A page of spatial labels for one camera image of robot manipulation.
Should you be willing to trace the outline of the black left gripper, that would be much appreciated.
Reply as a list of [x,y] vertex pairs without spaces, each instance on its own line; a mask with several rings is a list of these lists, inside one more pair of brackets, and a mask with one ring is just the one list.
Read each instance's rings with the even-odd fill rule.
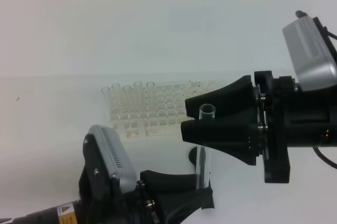
[[115,183],[115,222],[179,224],[198,209],[214,208],[212,188],[195,189],[196,174],[142,171],[131,191]]

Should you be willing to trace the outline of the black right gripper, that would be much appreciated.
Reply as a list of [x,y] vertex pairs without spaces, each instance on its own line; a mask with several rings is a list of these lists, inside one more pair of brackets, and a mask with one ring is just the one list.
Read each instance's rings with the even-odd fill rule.
[[[264,181],[288,183],[289,147],[329,146],[329,88],[304,91],[292,77],[274,78],[271,71],[257,71],[254,78],[265,111]],[[198,119],[203,104],[213,105],[220,118],[182,122],[183,141],[256,165],[261,149],[257,116],[230,115],[255,106],[251,76],[186,99],[186,115]]]

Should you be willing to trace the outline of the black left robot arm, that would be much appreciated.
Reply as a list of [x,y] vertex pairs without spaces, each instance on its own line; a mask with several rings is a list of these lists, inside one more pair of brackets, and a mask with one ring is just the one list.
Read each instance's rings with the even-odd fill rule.
[[103,172],[83,170],[80,199],[1,223],[182,223],[198,209],[214,208],[211,187],[198,189],[195,174],[146,170],[131,192]]

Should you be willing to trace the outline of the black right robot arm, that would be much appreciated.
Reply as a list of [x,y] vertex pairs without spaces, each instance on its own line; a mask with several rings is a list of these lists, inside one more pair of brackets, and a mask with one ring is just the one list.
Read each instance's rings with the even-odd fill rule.
[[336,87],[306,91],[290,76],[257,71],[185,102],[185,142],[248,165],[263,157],[264,180],[288,183],[289,147],[336,146]]

